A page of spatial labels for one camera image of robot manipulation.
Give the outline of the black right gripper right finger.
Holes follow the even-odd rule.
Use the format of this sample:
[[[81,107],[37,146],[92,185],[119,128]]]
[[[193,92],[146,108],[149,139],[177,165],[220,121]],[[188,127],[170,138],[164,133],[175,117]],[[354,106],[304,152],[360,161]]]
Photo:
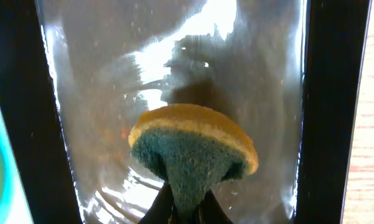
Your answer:
[[[213,192],[209,190],[199,205],[199,223],[233,224],[222,210]]]

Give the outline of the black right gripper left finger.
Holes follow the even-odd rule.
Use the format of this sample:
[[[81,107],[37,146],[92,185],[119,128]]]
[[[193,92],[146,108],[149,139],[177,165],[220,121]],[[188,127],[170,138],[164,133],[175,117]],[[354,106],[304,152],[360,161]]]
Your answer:
[[[168,224],[172,215],[174,198],[169,184],[160,189],[155,201],[138,224]]]

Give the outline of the yellow green sponge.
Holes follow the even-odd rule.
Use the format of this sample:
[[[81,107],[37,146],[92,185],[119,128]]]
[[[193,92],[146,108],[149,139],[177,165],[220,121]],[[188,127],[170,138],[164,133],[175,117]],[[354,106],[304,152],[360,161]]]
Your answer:
[[[253,174],[251,138],[224,114],[176,103],[143,113],[128,136],[130,155],[168,183],[181,220],[191,220],[216,184]]]

